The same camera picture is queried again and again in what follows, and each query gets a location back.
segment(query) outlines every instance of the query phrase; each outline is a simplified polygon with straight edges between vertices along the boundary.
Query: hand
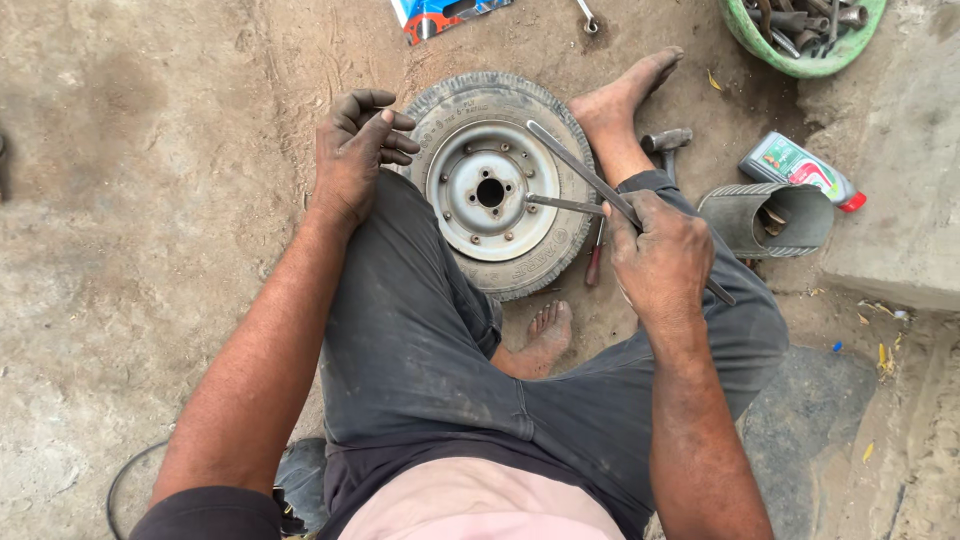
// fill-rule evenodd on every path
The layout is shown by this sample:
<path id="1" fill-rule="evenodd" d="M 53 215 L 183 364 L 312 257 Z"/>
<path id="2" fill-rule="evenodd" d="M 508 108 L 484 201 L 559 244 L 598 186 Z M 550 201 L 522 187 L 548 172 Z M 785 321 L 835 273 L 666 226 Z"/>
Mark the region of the hand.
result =
<path id="1" fill-rule="evenodd" d="M 610 203 L 603 204 L 613 237 L 613 271 L 645 326 L 700 317 L 704 286 L 713 267 L 707 222 L 642 189 L 623 196 L 636 210 L 643 233 Z"/>
<path id="2" fill-rule="evenodd" d="M 417 126 L 409 116 L 381 109 L 396 101 L 386 90 L 361 89 L 343 94 L 317 128 L 317 184 L 313 208 L 341 216 L 352 232 L 373 205 L 373 188 L 380 165 L 409 165 L 407 154 L 420 146 L 394 130 Z"/>

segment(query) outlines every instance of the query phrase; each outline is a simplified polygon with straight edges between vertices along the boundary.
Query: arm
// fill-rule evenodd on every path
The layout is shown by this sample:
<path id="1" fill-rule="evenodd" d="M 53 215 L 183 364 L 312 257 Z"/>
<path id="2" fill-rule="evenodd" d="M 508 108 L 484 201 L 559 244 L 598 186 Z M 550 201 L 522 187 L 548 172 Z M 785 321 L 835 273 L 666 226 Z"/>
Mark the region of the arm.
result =
<path id="1" fill-rule="evenodd" d="M 414 122 L 355 90 L 317 129 L 317 185 L 296 238 L 183 408 L 150 504 L 193 487 L 270 495 L 276 466 L 317 370 L 330 303 L 353 230 L 370 213 L 381 163 L 409 164 Z"/>
<path id="2" fill-rule="evenodd" d="M 609 204 L 604 211 L 617 280 L 654 352 L 650 481 L 663 531 L 671 540 L 773 538 L 710 357 L 701 311 L 709 227 L 652 191 L 625 197 L 642 234 Z"/>

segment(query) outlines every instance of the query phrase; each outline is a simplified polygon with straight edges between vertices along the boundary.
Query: right hand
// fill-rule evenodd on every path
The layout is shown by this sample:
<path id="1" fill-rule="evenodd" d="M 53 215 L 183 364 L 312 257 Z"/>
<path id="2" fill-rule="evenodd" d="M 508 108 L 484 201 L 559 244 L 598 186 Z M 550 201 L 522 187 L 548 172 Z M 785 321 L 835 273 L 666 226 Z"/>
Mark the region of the right hand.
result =
<path id="1" fill-rule="evenodd" d="M 649 325 L 702 316 L 704 286 L 713 267 L 707 222 L 664 203 L 649 189 L 623 198 L 636 210 L 643 233 L 610 203 L 603 210 L 613 238 L 613 271 L 640 321 Z"/>

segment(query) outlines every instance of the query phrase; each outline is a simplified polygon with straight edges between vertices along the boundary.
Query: pink shirt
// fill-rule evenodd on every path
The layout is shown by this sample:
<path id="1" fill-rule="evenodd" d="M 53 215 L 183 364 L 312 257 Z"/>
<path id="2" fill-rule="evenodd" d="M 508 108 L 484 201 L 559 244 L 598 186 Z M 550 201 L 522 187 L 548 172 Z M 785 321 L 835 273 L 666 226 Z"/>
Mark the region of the pink shirt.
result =
<path id="1" fill-rule="evenodd" d="M 381 487 L 344 540 L 624 540 L 579 487 L 476 457 L 418 465 Z"/>

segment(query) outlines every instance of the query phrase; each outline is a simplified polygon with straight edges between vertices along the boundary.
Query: black cable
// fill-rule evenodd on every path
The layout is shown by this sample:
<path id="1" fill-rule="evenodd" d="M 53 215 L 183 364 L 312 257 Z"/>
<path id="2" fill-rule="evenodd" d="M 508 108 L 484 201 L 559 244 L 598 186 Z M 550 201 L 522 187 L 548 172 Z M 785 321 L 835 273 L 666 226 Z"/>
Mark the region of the black cable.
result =
<path id="1" fill-rule="evenodd" d="M 106 514 L 107 514 L 107 527 L 110 528 L 110 532 L 113 533 L 113 538 L 115 538 L 116 540 L 124 540 L 124 538 L 120 536 L 120 532 L 117 531 L 117 525 L 113 523 L 113 510 L 111 509 L 111 506 L 113 504 L 113 489 L 116 488 L 117 483 L 120 481 L 120 478 L 123 477 L 123 474 L 127 472 L 127 469 L 130 469 L 130 466 L 133 465 L 137 459 L 148 454 L 151 450 L 164 446 L 169 441 L 170 439 L 167 439 L 165 441 L 154 443 L 148 446 L 147 448 L 141 450 L 140 452 L 134 454 L 133 457 L 128 459 L 127 462 L 123 464 L 123 467 L 120 467 L 120 470 L 117 471 L 117 475 L 113 477 L 113 481 L 110 483 L 110 489 L 107 490 L 107 502 L 104 504 L 104 510 L 106 511 Z"/>

